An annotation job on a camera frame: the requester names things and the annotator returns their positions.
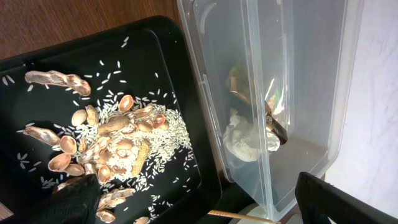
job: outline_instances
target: black tray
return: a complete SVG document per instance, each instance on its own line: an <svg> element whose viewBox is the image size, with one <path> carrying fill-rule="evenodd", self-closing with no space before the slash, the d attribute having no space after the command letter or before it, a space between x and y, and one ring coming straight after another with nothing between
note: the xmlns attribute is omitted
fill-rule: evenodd
<svg viewBox="0 0 398 224"><path fill-rule="evenodd" d="M121 45L129 36L127 46ZM101 85L108 72L118 70L116 61L121 62L120 74L112 75L111 81L104 85L101 91L96 88ZM29 70L58 70L63 73L93 75L84 78L92 88L91 99L83 101L78 95L59 86L44 86L34 84L31 92L24 80L24 74ZM215 163L210 149L210 143L205 128L205 120L200 108L190 62L185 48L185 41L180 29L168 18L151 17L117 29L74 40L66 44L38 50L24 55L0 61L0 77L10 75L15 84L5 86L0 82L0 202L14 213L19 213L29 206L51 194L51 189L42 190L40 176L45 179L59 177L59 174L47 170L47 162L59 152L51 150L40 142L16 133L25 124L35 122L35 126L49 128L56 133L53 123L63 126L70 125L74 111L83 106L96 105L96 99L103 99L108 89L123 91L133 96L148 96L149 91L161 94L151 96L158 100L157 104L181 112L190 135L193 152L198 164L184 170L183 162L188 150L176 152L177 160L166 164L163 174L149 181L155 187L145 192L139 192L128 198L127 202L115 208L118 223L132 223L141 216L149 216L148 206L152 205L150 195L161 195L156 201L155 212L160 214L156 223L193 223L211 210L221 197L221 187L218 180ZM163 93L168 92L167 99ZM172 92L178 99L173 104ZM80 107L72 101L79 102ZM31 168L36 161L42 161L37 170L28 173L27 168L19 167L17 153L28 153ZM173 184L175 177L180 178L179 184ZM182 185L188 185L189 193ZM172 207L158 205L166 200Z"/></svg>

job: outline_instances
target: transparent plastic bin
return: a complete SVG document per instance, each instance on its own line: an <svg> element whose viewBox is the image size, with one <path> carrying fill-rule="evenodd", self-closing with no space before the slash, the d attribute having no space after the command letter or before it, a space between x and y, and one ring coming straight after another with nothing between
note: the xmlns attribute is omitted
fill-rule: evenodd
<svg viewBox="0 0 398 224"><path fill-rule="evenodd" d="M337 158L363 1L178 0L218 157L279 220ZM275 151L267 113L286 130Z"/></svg>

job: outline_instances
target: wooden table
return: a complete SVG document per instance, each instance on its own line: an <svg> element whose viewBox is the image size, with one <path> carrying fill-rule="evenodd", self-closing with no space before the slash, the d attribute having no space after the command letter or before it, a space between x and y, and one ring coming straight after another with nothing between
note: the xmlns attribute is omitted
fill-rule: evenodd
<svg viewBox="0 0 398 224"><path fill-rule="evenodd" d="M162 15L177 0L0 0L0 59Z"/></svg>

